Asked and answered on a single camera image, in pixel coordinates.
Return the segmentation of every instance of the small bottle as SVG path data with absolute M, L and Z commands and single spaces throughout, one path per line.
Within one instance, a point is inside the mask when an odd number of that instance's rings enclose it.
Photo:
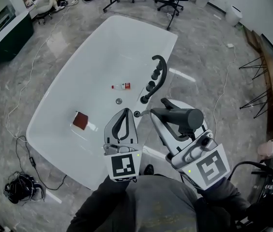
M 117 89 L 117 90 L 130 89 L 130 83 L 122 83 L 120 85 L 112 85 L 112 89 Z

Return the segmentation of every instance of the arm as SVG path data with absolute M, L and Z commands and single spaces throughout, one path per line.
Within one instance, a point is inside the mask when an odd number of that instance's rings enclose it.
M 89 232 L 96 230 L 112 213 L 125 195 L 130 181 L 116 183 L 109 176 L 83 203 L 72 219 L 67 232 Z
M 205 198 L 208 204 L 224 208 L 234 219 L 240 220 L 246 217 L 245 212 L 250 203 L 226 178 L 205 191 L 198 190 L 198 193 Z

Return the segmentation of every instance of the marble floor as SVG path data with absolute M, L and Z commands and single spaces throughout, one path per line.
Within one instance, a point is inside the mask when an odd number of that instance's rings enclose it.
M 56 26 L 52 37 L 37 55 L 32 80 L 22 92 L 19 108 L 11 115 L 9 128 L 13 133 L 25 135 L 35 109 L 58 72 L 84 40 L 109 16 L 128 16 L 165 29 L 169 22 L 167 13 L 172 13 L 171 8 L 157 11 L 158 4 L 151 0 L 136 0 L 134 4 L 131 0 L 121 0 L 113 4 L 107 13 L 103 13 L 102 9 L 108 1 L 94 0 L 86 4 L 80 1 L 69 8 Z M 213 108 L 217 97 L 223 92 L 227 66 L 235 58 L 234 50 L 228 49 L 225 44 L 232 43 L 235 45 L 236 61 L 230 64 L 225 94 L 216 108 L 216 141 L 224 145 L 230 167 L 239 161 L 257 160 L 257 146 L 266 137 L 266 116 L 253 119 L 258 108 L 239 110 L 239 107 L 265 90 L 264 80 L 259 77 L 252 81 L 253 70 L 238 69 L 257 58 L 257 54 L 246 43 L 242 28 L 228 25 L 224 15 L 216 9 L 210 6 L 197 8 L 191 0 L 180 4 L 185 8 L 171 25 L 171 31 L 178 35 L 178 40 L 167 64 L 169 68 L 186 76 L 169 72 L 166 83 L 153 96 L 149 107 L 162 107 L 162 97 L 181 100 L 200 109 L 209 129 L 215 131 Z M 59 190 L 51 191 L 62 201 L 61 204 L 47 198 L 45 203 L 29 202 L 19 206 L 11 204 L 3 195 L 8 176 L 19 171 L 15 139 L 5 127 L 7 115 L 18 103 L 20 90 L 29 80 L 31 64 L 39 47 L 64 13 L 60 11 L 54 14 L 53 19 L 46 20 L 45 25 L 38 25 L 35 21 L 35 33 L 19 54 L 11 62 L 0 64 L 0 223 L 20 232 L 65 231 L 75 212 L 91 194 L 89 189 L 67 177 Z M 166 153 L 148 116 L 142 118 L 137 131 L 142 144 Z M 23 168 L 37 179 L 27 152 L 20 144 L 18 152 Z M 37 162 L 41 178 L 50 187 L 57 187 L 64 173 L 32 147 L 30 151 Z M 180 179 L 179 174 L 166 161 L 144 154 L 142 168 L 148 163 L 155 166 L 157 173 Z M 249 195 L 255 181 L 250 171 L 250 167 L 240 167 L 232 179 L 245 197 Z

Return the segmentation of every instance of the cable bundle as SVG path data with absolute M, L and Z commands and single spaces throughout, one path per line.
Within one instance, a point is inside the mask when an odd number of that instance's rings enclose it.
M 38 189 L 41 190 L 41 199 L 44 199 L 42 186 L 34 181 L 33 176 L 24 172 L 15 172 L 11 176 L 15 174 L 17 174 L 15 179 L 8 182 L 4 187 L 3 194 L 9 201 L 19 203 L 20 201 L 32 200 Z

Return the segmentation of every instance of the cable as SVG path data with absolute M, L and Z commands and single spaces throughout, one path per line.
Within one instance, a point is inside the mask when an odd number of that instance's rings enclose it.
M 229 74 L 229 66 L 230 64 L 234 63 L 235 60 L 237 59 L 237 55 L 235 53 L 235 46 L 233 46 L 234 48 L 234 60 L 232 62 L 230 62 L 227 66 L 227 75 L 226 75 L 226 81 L 225 81 L 225 85 L 224 85 L 224 89 L 223 89 L 223 93 L 218 97 L 218 99 L 216 100 L 216 103 L 215 103 L 215 106 L 214 106 L 214 109 L 213 109 L 213 116 L 214 116 L 214 121 L 215 121 L 215 133 L 214 133 L 214 140 L 216 138 L 216 133 L 217 133 L 217 122 L 216 122 L 216 117 L 215 117 L 215 109 L 216 109 L 216 106 L 217 106 L 217 103 L 219 101 L 219 99 L 224 95 L 225 93 L 225 88 L 226 88 L 226 85 L 227 85 L 227 80 L 228 80 L 228 74 Z
M 249 164 L 249 165 L 253 165 L 255 167 L 258 167 L 259 169 L 267 172 L 268 174 L 272 175 L 273 176 L 273 169 L 272 168 L 269 168 L 268 166 L 265 166 L 263 164 L 260 164 L 260 163 L 256 163 L 256 162 L 253 162 L 253 161 L 242 161 L 242 162 L 239 162 L 237 165 L 235 165 L 235 167 L 233 168 L 230 176 L 228 177 L 228 180 L 230 181 L 231 180 L 231 177 L 233 176 L 233 173 L 234 171 L 236 170 L 236 168 L 240 165 L 244 165 L 244 164 Z
M 15 110 L 19 107 L 19 105 L 20 105 L 20 99 L 21 99 L 21 92 L 28 86 L 28 84 L 29 84 L 30 81 L 31 81 L 32 72 L 33 72 L 33 68 L 34 68 L 34 62 L 35 62 L 36 57 L 38 56 L 38 54 L 39 54 L 41 48 L 43 47 L 43 45 L 45 45 L 46 42 L 50 39 L 50 37 L 51 37 L 53 31 L 55 30 L 56 26 L 62 21 L 62 19 L 64 18 L 64 16 L 65 16 L 65 15 L 67 14 L 67 12 L 69 11 L 70 7 L 71 7 L 71 6 L 69 6 L 69 8 L 65 11 L 65 13 L 64 13 L 63 16 L 61 17 L 60 21 L 57 22 L 57 23 L 55 24 L 54 28 L 53 28 L 52 31 L 50 32 L 49 37 L 44 41 L 44 43 L 40 46 L 39 50 L 37 51 L 37 53 L 36 53 L 36 55 L 35 55 L 35 57 L 34 57 L 34 59 L 33 59 L 33 62 L 32 62 L 32 68 L 31 68 L 31 71 L 30 71 L 30 78 L 29 78 L 29 81 L 28 81 L 28 82 L 26 83 L 26 85 L 24 85 L 23 88 L 20 90 L 19 99 L 18 99 L 18 105 L 17 105 L 13 110 L 11 110 L 11 111 L 8 113 L 8 115 L 7 115 L 6 129 L 7 129 L 7 131 L 12 135 L 12 137 L 14 137 L 14 138 L 20 138 L 20 137 L 14 136 L 14 134 L 9 130 L 10 115 L 11 115 L 11 113 L 12 113 L 13 111 L 15 111 Z
M 65 180 L 65 178 L 67 177 L 67 175 L 65 175 L 65 177 L 63 177 L 63 179 L 62 179 L 62 183 L 61 183 L 56 189 L 53 189 L 53 188 L 49 188 L 47 185 L 45 185 L 45 183 L 41 180 L 40 175 L 39 175 L 39 172 L 37 171 L 36 167 L 34 167 L 34 169 L 35 169 L 36 173 L 38 174 L 38 177 L 39 177 L 40 182 L 41 182 L 47 189 L 53 190 L 53 191 L 57 191 L 57 190 L 63 185 L 64 180 Z
M 27 138 L 26 138 L 26 136 L 24 136 L 24 135 L 19 136 L 19 137 L 16 139 L 16 150 L 15 150 L 15 151 L 16 151 L 16 155 L 17 155 L 17 157 L 18 157 L 18 159 L 19 159 L 19 165 L 20 165 L 20 168 L 21 168 L 21 170 L 22 170 L 22 173 L 24 173 L 24 170 L 23 170 L 22 167 L 21 167 L 20 158 L 19 158 L 18 153 L 17 153 L 17 143 L 18 143 L 18 140 L 19 140 L 19 139 L 20 139 L 21 141 L 25 142 L 25 146 L 26 146 L 26 149 L 27 149 L 28 154 L 29 154 L 30 163 L 31 163 L 32 167 L 35 169 L 36 173 L 38 174 L 38 177 L 39 177 L 40 182 L 41 182 L 47 189 L 53 190 L 53 191 L 57 191 L 57 190 L 63 185 L 64 180 L 65 180 L 65 178 L 67 177 L 67 175 L 65 175 L 65 177 L 62 179 L 62 183 L 61 183 L 56 189 L 49 188 L 49 187 L 41 180 L 41 178 L 40 178 L 39 172 L 38 172 L 37 169 L 36 169 L 35 161 L 34 161 L 33 157 L 30 155 L 30 151 L 29 151 L 29 148 L 28 148 L 28 146 L 27 146 Z M 12 175 L 16 174 L 16 173 L 19 174 L 19 172 L 16 171 L 16 172 L 14 172 L 13 174 L 11 174 L 11 175 L 9 176 L 9 178 L 10 178 Z

